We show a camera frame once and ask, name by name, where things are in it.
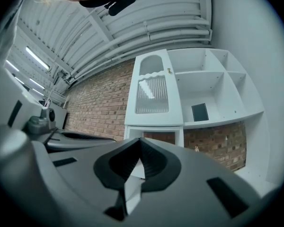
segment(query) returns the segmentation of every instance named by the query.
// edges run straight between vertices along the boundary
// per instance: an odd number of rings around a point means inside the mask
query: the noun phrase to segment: white cabinet
[[[206,117],[196,117],[196,106]],[[263,111],[255,85],[230,52],[160,50],[136,58],[125,124],[204,128]]]
[[[175,73],[167,50],[136,57],[125,124],[183,125]]]
[[[145,133],[150,132],[172,132],[175,134],[175,145],[184,147],[184,134],[183,134],[183,127],[140,127],[140,126],[126,126],[124,139],[134,139],[145,137]]]

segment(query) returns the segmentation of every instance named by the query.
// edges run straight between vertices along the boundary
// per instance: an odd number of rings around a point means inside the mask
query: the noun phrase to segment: ceiling beam
[[[108,43],[114,40],[108,28],[105,26],[105,24],[96,12],[93,12],[93,10],[90,11],[88,8],[85,8],[83,6],[80,6],[80,10],[88,18],[93,28],[97,31],[97,33],[100,35],[104,42]]]
[[[18,20],[18,29],[20,29],[28,39],[31,41],[31,43],[35,44],[41,51],[43,51],[52,61],[56,62],[56,65],[58,65],[61,69],[63,69],[65,72],[70,73],[72,71],[71,66],[66,64],[63,60],[61,60],[58,56],[56,56],[55,53],[53,53],[41,40],[38,39],[38,37],[30,31],[30,29],[23,23],[22,20]]]

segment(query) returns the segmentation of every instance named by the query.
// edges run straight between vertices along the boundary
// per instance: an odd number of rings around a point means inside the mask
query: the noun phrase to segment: grey machine
[[[38,222],[227,226],[243,223],[257,205],[252,187],[203,153],[151,139],[115,142],[57,130],[54,111],[0,73],[1,86],[14,96],[0,115],[0,189]],[[145,179],[129,213],[125,183],[139,159]]]

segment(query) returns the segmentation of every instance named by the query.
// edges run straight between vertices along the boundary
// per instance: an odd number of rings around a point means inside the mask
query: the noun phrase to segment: shelf
[[[175,74],[180,94],[209,91],[215,87],[223,72],[188,71]]]
[[[225,71],[217,58],[208,49],[180,49],[168,51],[175,73],[187,71]]]
[[[241,80],[243,80],[246,76],[246,73],[237,72],[237,71],[228,71],[228,74],[235,85],[238,85],[239,82],[241,82]]]
[[[242,65],[229,51],[217,49],[210,49],[210,51],[227,71],[237,71],[246,73]]]
[[[242,120],[251,118],[253,116],[256,116],[258,114],[262,114],[262,111],[259,112],[254,112],[252,114],[247,114],[247,115],[241,115],[241,117],[238,118],[233,118],[233,119],[219,119],[219,120],[208,120],[208,121],[200,121],[200,122],[184,122],[184,127],[183,129],[199,129],[199,128],[207,128],[207,127],[214,127],[214,126],[220,126],[220,125],[225,125],[225,124],[230,124],[230,123],[235,123],[235,122],[240,122]]]
[[[176,73],[184,125],[206,127],[246,116],[240,95],[227,73],[191,71]],[[207,121],[194,122],[192,106],[205,104]]]

